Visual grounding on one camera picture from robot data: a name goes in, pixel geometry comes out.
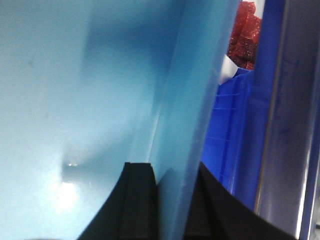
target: translucent plastic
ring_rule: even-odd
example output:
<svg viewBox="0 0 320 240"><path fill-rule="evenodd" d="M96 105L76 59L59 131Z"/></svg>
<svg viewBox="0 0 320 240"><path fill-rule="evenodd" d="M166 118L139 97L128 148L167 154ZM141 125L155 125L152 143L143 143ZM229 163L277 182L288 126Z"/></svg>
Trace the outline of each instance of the translucent plastic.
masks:
<svg viewBox="0 0 320 240"><path fill-rule="evenodd" d="M179 239L236 3L2 1L1 238L76 239L151 161Z"/></svg>

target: blue plastic bin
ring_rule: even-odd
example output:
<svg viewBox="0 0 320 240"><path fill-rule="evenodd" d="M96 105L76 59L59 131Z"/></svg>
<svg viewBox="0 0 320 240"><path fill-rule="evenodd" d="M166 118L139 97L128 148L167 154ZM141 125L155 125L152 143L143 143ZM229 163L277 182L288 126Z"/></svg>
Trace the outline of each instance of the blue plastic bin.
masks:
<svg viewBox="0 0 320 240"><path fill-rule="evenodd" d="M202 153L204 164L230 192L242 146L253 75L253 71L239 68L232 79L219 86Z"/></svg>

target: light blue plastic panel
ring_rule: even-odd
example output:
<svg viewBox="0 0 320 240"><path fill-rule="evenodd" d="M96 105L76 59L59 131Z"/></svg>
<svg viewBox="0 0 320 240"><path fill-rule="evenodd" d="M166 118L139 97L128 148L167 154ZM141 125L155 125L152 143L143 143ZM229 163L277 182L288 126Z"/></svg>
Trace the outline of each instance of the light blue plastic panel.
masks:
<svg viewBox="0 0 320 240"><path fill-rule="evenodd" d="M237 0L186 2L150 156L161 240L183 236L237 6Z"/></svg>
<svg viewBox="0 0 320 240"><path fill-rule="evenodd" d="M0 1L0 239L76 239L148 161L183 9Z"/></svg>

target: blue plastic crate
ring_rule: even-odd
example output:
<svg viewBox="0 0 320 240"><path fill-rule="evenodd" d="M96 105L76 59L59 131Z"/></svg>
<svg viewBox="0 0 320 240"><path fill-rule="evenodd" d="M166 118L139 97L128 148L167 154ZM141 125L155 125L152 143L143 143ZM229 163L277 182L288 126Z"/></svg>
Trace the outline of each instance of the blue plastic crate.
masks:
<svg viewBox="0 0 320 240"><path fill-rule="evenodd" d="M253 74L239 68L232 79L219 86L203 147L202 161L230 192L242 146Z"/></svg>

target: silver metal bar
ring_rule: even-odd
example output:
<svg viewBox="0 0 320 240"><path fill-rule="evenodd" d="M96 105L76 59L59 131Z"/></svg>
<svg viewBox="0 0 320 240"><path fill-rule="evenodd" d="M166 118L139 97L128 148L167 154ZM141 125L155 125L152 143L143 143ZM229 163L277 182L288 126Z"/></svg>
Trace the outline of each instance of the silver metal bar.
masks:
<svg viewBox="0 0 320 240"><path fill-rule="evenodd" d="M256 210L299 238L306 234L303 224L310 226L304 218L312 210L309 198L315 193L315 179L311 176L318 169L310 166L318 161L320 145L315 134L320 1L287 0L284 14Z"/></svg>

